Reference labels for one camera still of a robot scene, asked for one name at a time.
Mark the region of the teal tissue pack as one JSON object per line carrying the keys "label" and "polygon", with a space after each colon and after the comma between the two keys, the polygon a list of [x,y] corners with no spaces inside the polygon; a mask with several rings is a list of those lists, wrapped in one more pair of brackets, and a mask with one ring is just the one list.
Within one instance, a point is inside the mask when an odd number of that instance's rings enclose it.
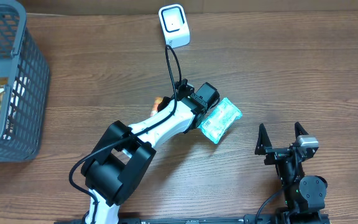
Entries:
{"label": "teal tissue pack", "polygon": [[199,128],[209,140],[218,144],[233,122],[241,117],[240,109],[229,99],[223,98]]}

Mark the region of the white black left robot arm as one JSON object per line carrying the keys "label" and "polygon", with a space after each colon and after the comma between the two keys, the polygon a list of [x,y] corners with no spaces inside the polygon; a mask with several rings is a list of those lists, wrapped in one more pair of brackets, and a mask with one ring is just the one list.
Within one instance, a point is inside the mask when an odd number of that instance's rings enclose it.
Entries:
{"label": "white black left robot arm", "polygon": [[195,90],[184,79],[176,83],[172,97],[163,98],[155,115],[128,126],[112,123],[81,168],[91,194],[82,223],[118,223],[119,207],[140,184],[156,148],[197,128],[218,101],[217,89],[208,82]]}

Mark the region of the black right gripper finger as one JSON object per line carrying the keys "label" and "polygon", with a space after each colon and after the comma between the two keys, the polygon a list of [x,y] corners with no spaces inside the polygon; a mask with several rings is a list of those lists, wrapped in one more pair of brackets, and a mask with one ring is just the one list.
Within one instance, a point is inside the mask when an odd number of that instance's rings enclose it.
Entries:
{"label": "black right gripper finger", "polygon": [[255,155],[266,155],[272,151],[272,143],[263,123],[259,125],[258,140],[255,147]]}
{"label": "black right gripper finger", "polygon": [[296,122],[294,124],[294,126],[295,126],[295,137],[296,138],[298,136],[308,135],[308,132],[303,128],[303,126],[299,122]]}

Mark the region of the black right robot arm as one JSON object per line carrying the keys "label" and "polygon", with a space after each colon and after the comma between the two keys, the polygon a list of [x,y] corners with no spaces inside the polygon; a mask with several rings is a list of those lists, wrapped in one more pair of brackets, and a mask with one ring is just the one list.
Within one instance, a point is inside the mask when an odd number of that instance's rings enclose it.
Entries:
{"label": "black right robot arm", "polygon": [[[259,125],[255,154],[265,156],[264,164],[274,165],[281,181],[281,189],[271,195],[258,209],[254,223],[329,223],[321,214],[325,208],[327,181],[318,175],[306,175],[302,163],[311,159],[319,148],[315,136],[309,134],[299,122],[294,124],[295,141],[288,147],[274,148],[264,124]],[[280,194],[285,207],[274,214],[262,216],[265,206]]]}

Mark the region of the orange snack box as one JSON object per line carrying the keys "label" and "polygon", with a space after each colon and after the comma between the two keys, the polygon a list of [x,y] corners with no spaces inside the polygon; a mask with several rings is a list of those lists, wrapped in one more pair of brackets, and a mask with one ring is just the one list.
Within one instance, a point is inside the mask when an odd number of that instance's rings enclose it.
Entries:
{"label": "orange snack box", "polygon": [[163,100],[162,97],[155,98],[152,110],[150,112],[150,116],[154,116],[155,114],[158,113],[158,106],[159,106],[159,104],[161,104],[162,100]]}

